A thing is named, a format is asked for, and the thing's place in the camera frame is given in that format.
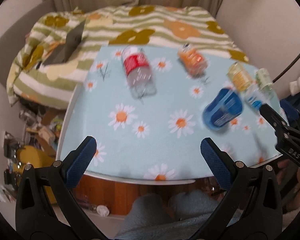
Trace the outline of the right hand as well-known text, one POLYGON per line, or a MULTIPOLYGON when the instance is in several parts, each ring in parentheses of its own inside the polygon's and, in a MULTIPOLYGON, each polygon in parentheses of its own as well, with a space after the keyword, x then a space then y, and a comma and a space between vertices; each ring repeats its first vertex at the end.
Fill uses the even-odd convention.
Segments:
POLYGON ((277 167, 277 183, 285 214, 300 208, 300 168, 288 159, 278 161, 277 167))

